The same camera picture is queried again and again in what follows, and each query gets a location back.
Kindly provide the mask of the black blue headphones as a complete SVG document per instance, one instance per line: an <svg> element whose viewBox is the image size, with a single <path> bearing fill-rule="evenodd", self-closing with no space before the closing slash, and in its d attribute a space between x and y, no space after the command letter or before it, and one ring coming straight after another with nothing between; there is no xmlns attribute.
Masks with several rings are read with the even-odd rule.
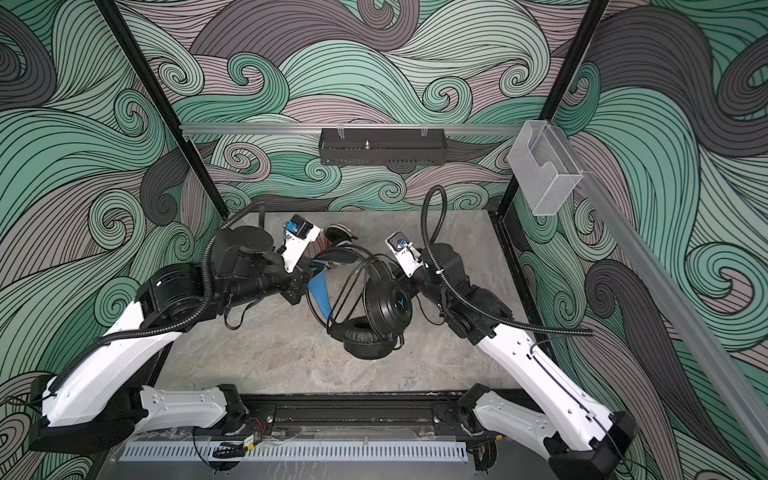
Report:
<svg viewBox="0 0 768 480"><path fill-rule="evenodd" d="M392 258L347 244L318 253L310 258L310 262L318 266L316 276L327 263L354 266L342 286L345 296L331 306L328 315L320 315L317 311L320 302L312 293L306 294L312 315L325 333L340 342L347 353L360 360L372 361L404 346L404 332L411 324L413 308L411 295L405 286L407 280ZM354 317L348 313L339 322L337 315L360 277L365 280L356 303L362 306L364 314Z"/></svg>

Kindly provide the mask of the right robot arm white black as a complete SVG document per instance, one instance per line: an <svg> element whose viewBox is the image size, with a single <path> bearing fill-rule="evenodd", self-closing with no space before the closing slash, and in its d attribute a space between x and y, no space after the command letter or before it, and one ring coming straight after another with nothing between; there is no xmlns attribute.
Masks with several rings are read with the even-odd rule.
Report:
<svg viewBox="0 0 768 480"><path fill-rule="evenodd" d="M451 330L468 340L509 373L535 403L513 403L485 386L462 398L471 418L485 431L498 433L547 461L559 479L610 479L624 461L637 434L631 414L610 411L579 387L543 351L533 333L547 340L590 337L588 329L541 327L517 322L491 291L471 283L461 256L437 240L428 228L432 199L447 213L441 185L431 187L420 212L424 243L408 252L403 268L419 295L432 302Z"/></svg>

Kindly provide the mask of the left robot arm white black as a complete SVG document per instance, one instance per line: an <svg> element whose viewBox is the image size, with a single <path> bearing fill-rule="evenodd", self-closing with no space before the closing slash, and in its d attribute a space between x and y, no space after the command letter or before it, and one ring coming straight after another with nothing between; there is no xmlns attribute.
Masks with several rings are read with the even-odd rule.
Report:
<svg viewBox="0 0 768 480"><path fill-rule="evenodd" d="M88 455L148 431L196 427L231 435L243 429L249 410L234 385L165 392L133 378L200 322L275 294L292 305L301 301L311 278L304 252L322 230L294 215L276 247L262 225L238 223L264 209L255 201L226 220L199 261L156 272L105 335L59 374L34 382L41 418L30 430L31 450Z"/></svg>

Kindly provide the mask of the white black headphones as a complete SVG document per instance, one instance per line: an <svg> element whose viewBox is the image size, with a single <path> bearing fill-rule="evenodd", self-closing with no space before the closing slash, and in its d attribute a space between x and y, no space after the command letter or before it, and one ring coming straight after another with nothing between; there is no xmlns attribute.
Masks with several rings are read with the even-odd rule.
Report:
<svg viewBox="0 0 768 480"><path fill-rule="evenodd" d="M353 243L358 237L345 225L332 224L318 235L316 250L321 253L331 247Z"/></svg>

